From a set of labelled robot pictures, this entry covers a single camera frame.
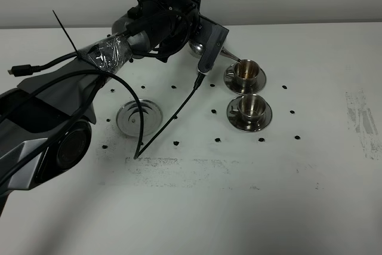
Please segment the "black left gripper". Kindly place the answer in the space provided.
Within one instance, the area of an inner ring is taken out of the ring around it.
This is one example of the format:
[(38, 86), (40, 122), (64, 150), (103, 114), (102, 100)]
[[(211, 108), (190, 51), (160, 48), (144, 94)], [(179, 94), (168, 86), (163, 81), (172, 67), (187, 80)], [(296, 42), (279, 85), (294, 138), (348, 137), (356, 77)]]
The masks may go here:
[(199, 25), (201, 0), (140, 0), (141, 43), (185, 43)]

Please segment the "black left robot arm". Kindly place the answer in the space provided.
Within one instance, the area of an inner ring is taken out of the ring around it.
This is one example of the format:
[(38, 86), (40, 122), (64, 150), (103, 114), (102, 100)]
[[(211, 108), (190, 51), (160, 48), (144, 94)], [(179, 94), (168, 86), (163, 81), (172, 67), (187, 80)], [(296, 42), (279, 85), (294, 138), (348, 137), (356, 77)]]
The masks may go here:
[(201, 26), (201, 0), (137, 0), (106, 38), (42, 66), (19, 65), (19, 85), (1, 95), (1, 204), (70, 170), (96, 123), (93, 100), (127, 62), (162, 62)]

